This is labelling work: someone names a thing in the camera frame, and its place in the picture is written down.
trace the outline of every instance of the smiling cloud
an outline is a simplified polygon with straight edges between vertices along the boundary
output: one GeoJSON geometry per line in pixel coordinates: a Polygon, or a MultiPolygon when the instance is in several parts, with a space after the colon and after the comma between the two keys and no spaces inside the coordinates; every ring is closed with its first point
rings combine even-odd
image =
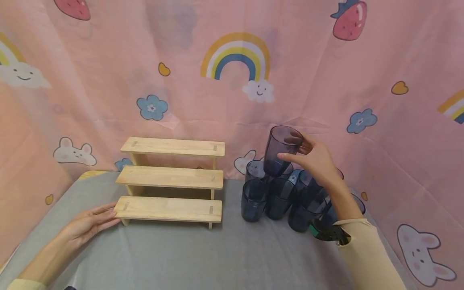
{"type": "Polygon", "coordinates": [[[38,69],[22,62],[0,65],[0,81],[12,87],[51,87],[38,69]]]}
{"type": "Polygon", "coordinates": [[[274,86],[268,83],[266,80],[261,80],[258,82],[249,81],[248,84],[242,88],[242,91],[248,95],[250,101],[256,100],[258,103],[262,103],[264,101],[267,103],[273,102],[273,90],[274,86]]]}

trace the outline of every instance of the wooden step stand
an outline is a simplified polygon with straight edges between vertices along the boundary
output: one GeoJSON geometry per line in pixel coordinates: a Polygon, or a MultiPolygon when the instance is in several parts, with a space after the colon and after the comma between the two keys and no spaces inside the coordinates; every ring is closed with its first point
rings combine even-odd
{"type": "Polygon", "coordinates": [[[208,222],[209,229],[221,222],[222,201],[214,200],[214,190],[223,187],[224,173],[216,170],[216,158],[225,155],[223,142],[130,137],[121,151],[129,153],[134,164],[125,166],[116,180],[129,193],[115,207],[125,226],[129,219],[202,221],[208,222]],[[150,167],[147,154],[208,156],[213,158],[213,169],[150,167]],[[211,200],[139,197],[145,186],[210,189],[211,200]],[[163,206],[163,213],[154,212],[163,206]]]}

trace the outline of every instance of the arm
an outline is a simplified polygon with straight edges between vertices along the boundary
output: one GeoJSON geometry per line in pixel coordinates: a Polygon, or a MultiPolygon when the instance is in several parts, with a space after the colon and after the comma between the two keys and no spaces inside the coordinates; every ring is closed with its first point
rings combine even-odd
{"type": "Polygon", "coordinates": [[[82,245],[98,232],[121,221],[114,218],[116,213],[111,210],[115,204],[106,204],[78,214],[40,250],[8,290],[41,290],[50,286],[82,245]]]}
{"type": "Polygon", "coordinates": [[[338,175],[329,149],[320,141],[304,135],[299,152],[279,153],[282,160],[299,164],[308,170],[330,196],[339,221],[335,224],[351,236],[338,250],[348,266],[357,290],[405,290],[398,272],[377,233],[377,228],[363,218],[347,185],[338,175]]]}

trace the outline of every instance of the beige sleeve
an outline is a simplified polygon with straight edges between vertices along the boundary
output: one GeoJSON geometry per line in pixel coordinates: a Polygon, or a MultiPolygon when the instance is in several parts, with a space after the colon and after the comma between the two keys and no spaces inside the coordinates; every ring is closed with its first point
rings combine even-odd
{"type": "Polygon", "coordinates": [[[8,286],[6,290],[46,290],[47,287],[42,283],[23,280],[23,279],[14,279],[13,282],[8,286]]]}
{"type": "Polygon", "coordinates": [[[350,242],[338,246],[338,250],[356,290],[406,290],[375,226],[367,219],[340,220],[335,225],[351,236],[350,242]]]}

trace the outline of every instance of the gray tablecloth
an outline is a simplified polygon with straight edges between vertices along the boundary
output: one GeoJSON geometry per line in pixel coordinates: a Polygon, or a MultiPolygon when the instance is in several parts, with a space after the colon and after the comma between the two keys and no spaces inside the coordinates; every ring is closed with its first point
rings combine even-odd
{"type": "MultiPolygon", "coordinates": [[[[76,181],[18,248],[0,276],[0,289],[77,213],[127,195],[118,173],[76,181]]],[[[133,220],[97,235],[52,289],[237,290],[352,289],[332,242],[290,229],[286,217],[247,223],[240,216],[242,181],[225,180],[216,191],[223,221],[207,224],[133,220]]],[[[374,224],[368,213],[367,218],[374,224]]],[[[381,235],[408,289],[408,273],[381,235]]]]}

